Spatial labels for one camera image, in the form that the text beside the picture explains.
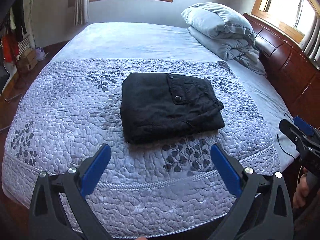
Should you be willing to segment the person's right hand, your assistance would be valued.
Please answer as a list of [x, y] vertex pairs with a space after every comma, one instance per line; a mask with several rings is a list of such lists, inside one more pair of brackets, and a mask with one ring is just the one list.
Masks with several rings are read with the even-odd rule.
[[306, 204], [306, 198], [310, 192], [309, 186], [306, 181], [308, 170], [306, 168], [303, 168], [303, 172], [304, 174], [301, 176], [300, 181], [296, 187], [296, 191], [293, 195], [292, 204], [295, 209], [303, 207]]

